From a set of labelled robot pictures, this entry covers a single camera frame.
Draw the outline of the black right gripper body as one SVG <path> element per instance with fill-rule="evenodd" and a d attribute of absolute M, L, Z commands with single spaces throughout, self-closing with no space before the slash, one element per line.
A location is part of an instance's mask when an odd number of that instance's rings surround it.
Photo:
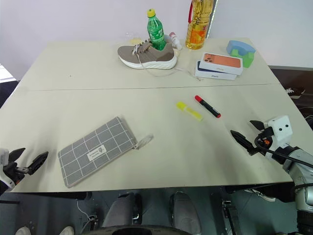
<path fill-rule="evenodd" d="M 258 134 L 258 136 L 254 140 L 254 143 L 259 149 L 259 152 L 265 154 L 267 150 L 269 150 L 273 142 L 272 136 L 273 129 L 271 127 L 267 127 Z"/>

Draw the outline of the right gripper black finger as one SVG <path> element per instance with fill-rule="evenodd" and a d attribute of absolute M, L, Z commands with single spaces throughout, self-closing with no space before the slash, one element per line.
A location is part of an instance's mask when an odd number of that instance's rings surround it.
<path fill-rule="evenodd" d="M 265 130 L 265 125 L 262 121 L 250 120 L 250 123 L 260 132 L 263 132 Z"/>
<path fill-rule="evenodd" d="M 249 155 L 253 156 L 254 154 L 257 153 L 257 148 L 253 146 L 253 144 L 251 142 L 249 142 L 245 136 L 243 136 L 241 133 L 234 131 L 234 130 L 230 130 L 231 135 L 233 136 L 233 138 L 235 139 L 235 141 L 241 145 L 244 149 L 247 150 L 247 152 L 249 153 Z"/>

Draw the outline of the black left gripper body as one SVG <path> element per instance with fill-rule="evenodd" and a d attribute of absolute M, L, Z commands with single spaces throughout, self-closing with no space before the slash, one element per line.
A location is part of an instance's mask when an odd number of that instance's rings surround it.
<path fill-rule="evenodd" d="M 18 167 L 16 162 L 9 162 L 8 165 L 4 166 L 3 171 L 14 184 L 18 184 L 24 178 L 24 175 L 28 173 L 28 168 Z"/>

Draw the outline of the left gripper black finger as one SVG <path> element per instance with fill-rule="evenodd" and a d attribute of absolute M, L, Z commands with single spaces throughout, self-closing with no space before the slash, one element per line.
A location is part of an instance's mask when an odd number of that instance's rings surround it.
<path fill-rule="evenodd" d="M 28 172 L 27 174 L 32 175 L 34 174 L 46 161 L 48 157 L 48 151 L 38 155 L 33 162 L 31 163 L 30 166 L 27 167 Z"/>
<path fill-rule="evenodd" d="M 19 148 L 19 149 L 13 150 L 12 152 L 9 153 L 8 161 L 15 162 L 22 155 L 24 151 L 25 151 L 25 148 Z"/>

